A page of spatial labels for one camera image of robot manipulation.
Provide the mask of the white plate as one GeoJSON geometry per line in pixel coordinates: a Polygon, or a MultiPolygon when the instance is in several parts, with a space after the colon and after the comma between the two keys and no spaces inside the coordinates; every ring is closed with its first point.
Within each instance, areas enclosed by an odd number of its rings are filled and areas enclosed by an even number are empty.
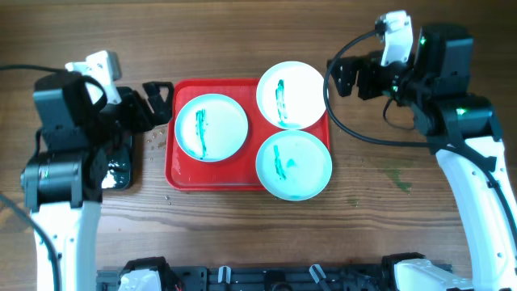
{"type": "Polygon", "coordinates": [[[280,62],[259,79],[256,102],[262,116],[274,126],[306,129],[326,111],[323,76],[304,62],[280,62]]]}
{"type": "Polygon", "coordinates": [[[258,149],[255,170],[259,182],[282,200],[308,200],[322,192],[333,172],[330,151],[311,133],[284,130],[258,149]]]}
{"type": "Polygon", "coordinates": [[[201,162],[219,162],[244,144],[249,122],[242,106],[222,94],[205,94],[184,105],[174,122],[180,149],[201,162]]]}

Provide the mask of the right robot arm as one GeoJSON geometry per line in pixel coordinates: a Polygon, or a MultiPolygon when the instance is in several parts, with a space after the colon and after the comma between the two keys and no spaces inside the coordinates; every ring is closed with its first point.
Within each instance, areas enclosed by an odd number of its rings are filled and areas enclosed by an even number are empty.
{"type": "Polygon", "coordinates": [[[422,147],[437,159],[456,200],[472,264],[470,279],[419,254],[383,259],[392,290],[513,290],[516,287],[516,199],[505,163],[502,129],[492,103],[470,93],[473,37],[461,26],[433,23],[418,36],[378,23],[383,51],[329,59],[325,84],[341,96],[357,86],[361,99],[386,95],[411,109],[422,147]]]}

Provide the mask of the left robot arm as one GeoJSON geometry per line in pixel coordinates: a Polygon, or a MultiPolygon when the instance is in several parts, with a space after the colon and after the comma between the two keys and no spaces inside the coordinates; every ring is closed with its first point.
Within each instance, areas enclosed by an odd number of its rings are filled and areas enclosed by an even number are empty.
{"type": "Polygon", "coordinates": [[[172,117],[174,86],[146,82],[148,95],[119,86],[121,102],[109,104],[107,90],[92,102],[94,78],[78,72],[50,74],[35,84],[33,99],[42,127],[35,151],[21,176],[25,206],[30,211],[36,243],[39,290],[93,290],[96,287],[96,234],[102,182],[109,156],[129,148],[128,139],[172,117]]]}

